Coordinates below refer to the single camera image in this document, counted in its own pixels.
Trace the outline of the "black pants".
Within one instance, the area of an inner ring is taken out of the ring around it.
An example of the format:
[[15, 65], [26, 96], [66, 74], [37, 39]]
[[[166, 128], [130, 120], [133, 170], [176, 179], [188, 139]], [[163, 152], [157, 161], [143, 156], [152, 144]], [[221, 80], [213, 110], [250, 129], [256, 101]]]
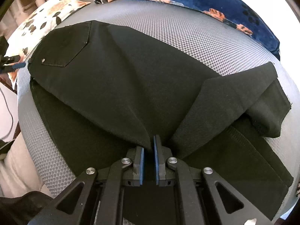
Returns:
[[130, 27], [86, 21], [51, 31], [28, 62], [45, 127], [75, 175], [107, 168], [159, 135], [194, 168], [213, 168], [274, 218], [293, 177], [266, 139], [291, 106], [271, 63], [221, 76]]

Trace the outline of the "white floral pillow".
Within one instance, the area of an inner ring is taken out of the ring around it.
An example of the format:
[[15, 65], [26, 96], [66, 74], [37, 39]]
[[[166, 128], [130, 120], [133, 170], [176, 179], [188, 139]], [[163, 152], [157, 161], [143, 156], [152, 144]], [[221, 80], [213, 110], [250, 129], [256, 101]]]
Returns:
[[48, 0], [13, 31], [8, 38], [6, 56], [20, 55], [25, 60], [50, 31], [89, 4], [89, 1], [80, 0]]

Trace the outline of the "grey mesh mattress cover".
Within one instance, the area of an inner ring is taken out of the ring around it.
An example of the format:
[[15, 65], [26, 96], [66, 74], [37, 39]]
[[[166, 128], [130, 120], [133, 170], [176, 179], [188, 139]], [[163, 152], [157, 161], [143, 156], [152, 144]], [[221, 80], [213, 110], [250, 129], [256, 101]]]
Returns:
[[[294, 179], [277, 216], [283, 215], [297, 202], [299, 90], [281, 63], [266, 48], [208, 15], [153, 1], [124, 0], [104, 5], [90, 4], [70, 15], [61, 23], [61, 27], [90, 20], [131, 27], [181, 50], [221, 75], [272, 62], [280, 85], [291, 103], [291, 110], [282, 123], [280, 137], [269, 138], [267, 142]], [[20, 128], [39, 175], [55, 197], [75, 176], [41, 120], [29, 88], [29, 78], [27, 69], [18, 72]]]

